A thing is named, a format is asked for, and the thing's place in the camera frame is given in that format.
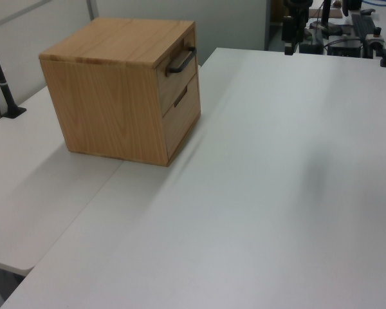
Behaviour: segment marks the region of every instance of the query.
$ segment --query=drawer handle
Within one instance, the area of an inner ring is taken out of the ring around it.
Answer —
[[[168,67],[167,68],[168,73],[180,73],[180,72],[182,72],[187,67],[187,65],[190,63],[190,61],[194,58],[194,56],[196,56],[196,53],[198,52],[198,50],[194,46],[190,46],[188,48],[188,51],[190,51],[191,53],[186,58],[186,60],[184,60],[183,63],[178,68]]]

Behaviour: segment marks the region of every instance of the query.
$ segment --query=white table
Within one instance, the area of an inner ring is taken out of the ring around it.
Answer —
[[[26,275],[122,163],[70,153],[47,88],[0,119],[0,268]]]
[[[217,49],[200,90],[170,169],[124,162],[4,309],[386,308],[386,69]]]

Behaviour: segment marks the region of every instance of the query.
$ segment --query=white wall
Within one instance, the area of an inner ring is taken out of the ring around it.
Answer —
[[[16,104],[45,86],[39,53],[88,22],[86,0],[52,0],[0,26],[0,63]]]
[[[270,0],[96,0],[96,4],[102,17],[194,20],[200,64],[217,47],[263,50],[268,39]]]

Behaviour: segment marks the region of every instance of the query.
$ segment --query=wooden box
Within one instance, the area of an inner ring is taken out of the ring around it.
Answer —
[[[192,21],[97,18],[39,58],[70,151],[169,165],[200,117]]]

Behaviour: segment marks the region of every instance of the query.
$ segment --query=blue cable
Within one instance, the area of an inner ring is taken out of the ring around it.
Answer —
[[[362,0],[362,3],[366,3],[368,5],[374,5],[374,6],[386,6],[386,5],[380,5],[378,3],[372,3],[372,2],[368,2],[368,1],[364,1]]]

